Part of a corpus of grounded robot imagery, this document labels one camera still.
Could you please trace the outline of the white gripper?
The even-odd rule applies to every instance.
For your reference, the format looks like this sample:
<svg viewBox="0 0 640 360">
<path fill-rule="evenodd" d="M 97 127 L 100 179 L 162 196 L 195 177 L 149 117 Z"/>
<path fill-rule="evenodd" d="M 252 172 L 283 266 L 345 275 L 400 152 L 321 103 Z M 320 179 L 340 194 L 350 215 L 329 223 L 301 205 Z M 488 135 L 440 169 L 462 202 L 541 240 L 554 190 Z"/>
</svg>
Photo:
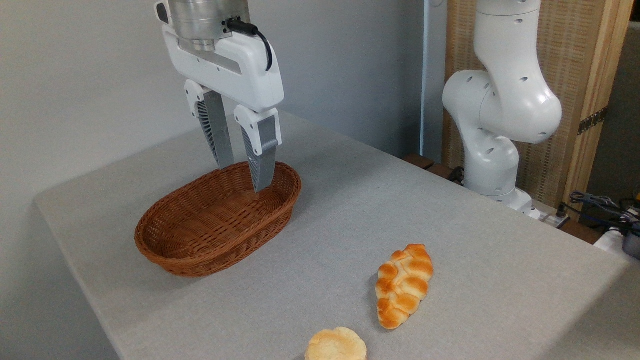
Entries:
<svg viewBox="0 0 640 360">
<path fill-rule="evenodd" d="M 188 79 L 191 114 L 220 169 L 234 164 L 222 96 L 241 104 L 234 117 L 242 128 L 254 191 L 263 191 L 272 184 L 282 144 L 275 107 L 284 88 L 275 50 L 258 35 L 229 27 L 250 23 L 248 3 L 157 2 L 155 13 L 173 66 Z"/>
</svg>

